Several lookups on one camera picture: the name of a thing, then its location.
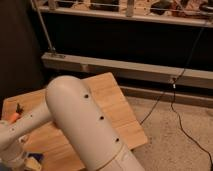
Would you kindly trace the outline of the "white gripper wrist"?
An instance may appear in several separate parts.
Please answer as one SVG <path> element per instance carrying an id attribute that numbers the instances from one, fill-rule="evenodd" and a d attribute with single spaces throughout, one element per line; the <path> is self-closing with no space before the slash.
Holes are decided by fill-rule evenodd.
<path id="1" fill-rule="evenodd" d="M 0 158 L 5 166 L 12 171 L 24 171 L 26 151 L 20 143 L 13 143 L 0 152 Z"/>

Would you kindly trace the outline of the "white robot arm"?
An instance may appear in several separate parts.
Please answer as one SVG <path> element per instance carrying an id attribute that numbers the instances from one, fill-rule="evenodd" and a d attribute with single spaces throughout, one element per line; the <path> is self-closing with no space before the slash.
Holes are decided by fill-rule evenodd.
<path id="1" fill-rule="evenodd" d="M 45 100 L 13 124 L 0 121 L 0 160 L 20 168 L 26 152 L 19 138 L 53 121 L 88 171 L 145 171 L 112 127 L 80 79 L 59 76 L 45 89 Z"/>

